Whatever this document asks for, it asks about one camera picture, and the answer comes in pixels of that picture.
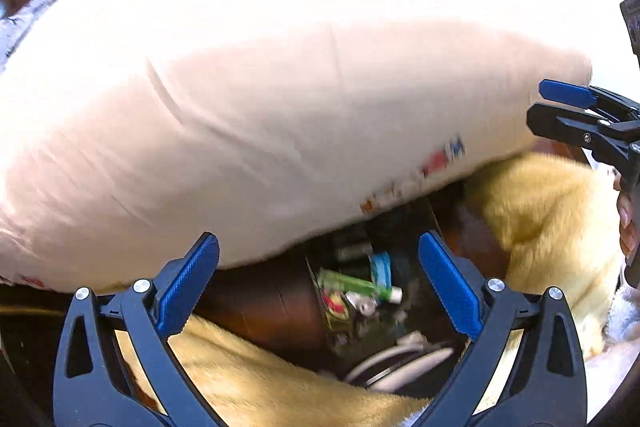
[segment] fuzzy yellow fabric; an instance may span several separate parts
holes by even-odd
[[[469,208],[511,254],[506,282],[530,293],[561,287],[585,357],[602,350],[622,255],[611,184],[575,162],[539,154],[488,166],[466,184]],[[127,335],[118,339],[140,387],[153,396]],[[479,410],[499,395],[518,340],[510,339]],[[318,377],[194,317],[169,343],[230,427],[392,427],[428,403]]]

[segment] green tube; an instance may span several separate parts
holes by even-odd
[[[318,286],[331,291],[356,292],[374,299],[383,299],[391,304],[402,302],[402,288],[397,286],[391,286],[391,288],[376,286],[371,281],[356,279],[324,268],[318,272],[317,279]]]

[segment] silver screw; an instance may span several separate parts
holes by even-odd
[[[151,288],[151,283],[146,279],[138,279],[133,283],[133,291],[136,293],[144,293]]]
[[[555,286],[551,286],[549,288],[549,297],[559,301],[562,298],[562,290],[560,288],[556,288]]]
[[[504,282],[500,279],[489,279],[489,282],[486,285],[494,292],[501,292],[504,290]]]
[[[84,301],[89,296],[89,288],[79,288],[76,292],[76,299]]]

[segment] light blue object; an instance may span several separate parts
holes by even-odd
[[[418,244],[418,258],[453,327],[474,341],[482,330],[480,302],[447,250],[437,237],[425,233]]]
[[[377,286],[391,288],[391,258],[386,252],[369,257],[371,282]]]
[[[564,103],[581,109],[589,109],[598,101],[591,89],[583,86],[565,84],[556,80],[540,82],[540,95],[551,102]]]
[[[196,244],[189,260],[158,303],[156,330],[161,338],[182,331],[216,270],[219,258],[220,247],[215,235],[209,234],[199,245]]]

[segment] plush blanket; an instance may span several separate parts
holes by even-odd
[[[561,287],[585,358],[599,355],[622,257],[611,180],[577,163],[531,153],[481,169],[466,189],[468,207],[511,254],[506,282],[531,293]],[[512,335],[479,409],[497,399],[518,340]],[[121,333],[119,341],[140,388],[153,401],[127,335]],[[429,402],[369,393],[320,377],[195,317],[169,343],[194,384],[232,427],[411,425]]]

